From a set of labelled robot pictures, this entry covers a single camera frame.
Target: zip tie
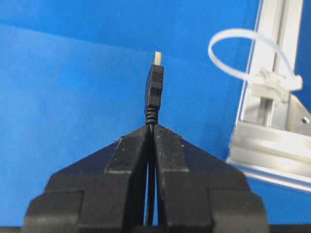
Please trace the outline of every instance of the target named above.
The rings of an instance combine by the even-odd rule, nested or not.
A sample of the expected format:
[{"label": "zip tie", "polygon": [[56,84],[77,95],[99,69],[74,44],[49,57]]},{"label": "zip tie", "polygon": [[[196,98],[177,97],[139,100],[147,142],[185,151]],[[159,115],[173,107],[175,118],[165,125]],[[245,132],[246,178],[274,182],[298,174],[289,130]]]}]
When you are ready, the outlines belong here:
[{"label": "zip tie", "polygon": [[302,88],[302,78],[300,75],[295,75],[290,63],[287,60],[286,55],[284,52],[281,50],[281,48],[272,40],[268,39],[267,37],[260,35],[259,33],[252,31],[252,30],[247,30],[247,29],[227,29],[220,31],[216,33],[211,40],[209,41],[208,45],[208,55],[211,59],[211,61],[222,71],[225,73],[234,76],[238,79],[246,80],[250,83],[258,83],[261,84],[260,82],[256,81],[256,79],[245,72],[241,72],[237,69],[234,69],[222,61],[220,61],[215,54],[213,53],[212,46],[217,43],[220,40],[227,39],[227,38],[248,38],[248,39],[253,39],[253,40],[258,40],[261,42],[264,42],[267,46],[271,47],[285,62],[286,68],[290,73],[290,78],[287,78],[287,80],[283,83],[283,86],[288,89],[289,91],[294,91],[294,90],[299,90]]}]

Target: silver metal frame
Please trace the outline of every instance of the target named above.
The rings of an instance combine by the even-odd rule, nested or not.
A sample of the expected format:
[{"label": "silver metal frame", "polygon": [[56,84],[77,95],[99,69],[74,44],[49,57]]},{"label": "silver metal frame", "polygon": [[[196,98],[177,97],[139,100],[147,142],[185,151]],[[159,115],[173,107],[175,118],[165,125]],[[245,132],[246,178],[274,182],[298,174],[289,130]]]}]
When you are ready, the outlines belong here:
[{"label": "silver metal frame", "polygon": [[[256,29],[275,41],[294,69],[303,0],[263,0]],[[252,44],[247,71],[261,67],[288,75],[261,42]],[[244,83],[227,162],[246,176],[311,192],[311,115],[296,96],[286,103],[255,97]]]}]

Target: blue fabric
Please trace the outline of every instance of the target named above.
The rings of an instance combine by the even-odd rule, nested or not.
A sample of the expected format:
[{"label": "blue fabric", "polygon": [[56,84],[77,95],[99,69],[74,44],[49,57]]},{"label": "blue fabric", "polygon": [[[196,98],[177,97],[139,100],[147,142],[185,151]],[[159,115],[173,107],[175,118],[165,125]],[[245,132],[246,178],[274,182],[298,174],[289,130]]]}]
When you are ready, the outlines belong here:
[{"label": "blue fabric", "polygon": [[[248,0],[1,1],[0,225],[21,225],[53,172],[144,124],[155,50],[165,67],[160,123],[225,159],[242,83],[212,64],[207,44],[219,30],[253,29],[257,9]],[[230,39],[215,53],[245,70],[249,46]],[[311,222],[271,207],[275,189],[299,195],[251,186],[270,222]]]}]

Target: black plastic connector housing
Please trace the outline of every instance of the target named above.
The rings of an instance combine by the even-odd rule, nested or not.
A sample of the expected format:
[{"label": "black plastic connector housing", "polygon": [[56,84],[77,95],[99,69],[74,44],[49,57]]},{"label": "black plastic connector housing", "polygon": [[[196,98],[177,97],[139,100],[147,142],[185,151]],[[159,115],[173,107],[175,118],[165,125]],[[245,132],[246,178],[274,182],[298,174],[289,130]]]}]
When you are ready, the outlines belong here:
[{"label": "black plastic connector housing", "polygon": [[161,106],[164,67],[151,65],[145,91],[146,124],[158,123],[158,111]]}]

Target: black cable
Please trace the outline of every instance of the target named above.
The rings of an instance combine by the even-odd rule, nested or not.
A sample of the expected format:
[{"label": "black cable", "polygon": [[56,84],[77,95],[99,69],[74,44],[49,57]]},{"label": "black cable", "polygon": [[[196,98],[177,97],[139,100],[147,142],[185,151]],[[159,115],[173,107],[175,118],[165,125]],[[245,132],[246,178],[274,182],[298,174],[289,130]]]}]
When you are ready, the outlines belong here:
[{"label": "black cable", "polygon": [[[150,133],[151,137],[153,137],[153,129],[154,125],[150,124]],[[154,151],[153,144],[150,144],[150,151]],[[148,158],[148,199],[147,199],[147,211],[146,211],[146,225],[152,226],[153,218],[154,218],[154,209],[155,209],[155,155],[149,154]]]},{"label": "black cable", "polygon": [[158,123],[158,112],[161,106],[161,94],[163,88],[163,74],[164,67],[160,65],[161,53],[155,52],[155,60],[151,65],[148,78],[146,81],[145,92],[145,119],[146,125],[150,126],[150,149],[152,151],[148,155],[148,199],[147,199],[147,214],[146,225],[152,225],[154,218],[155,207],[155,173],[156,173],[156,160],[153,147],[153,131],[154,125]]}]

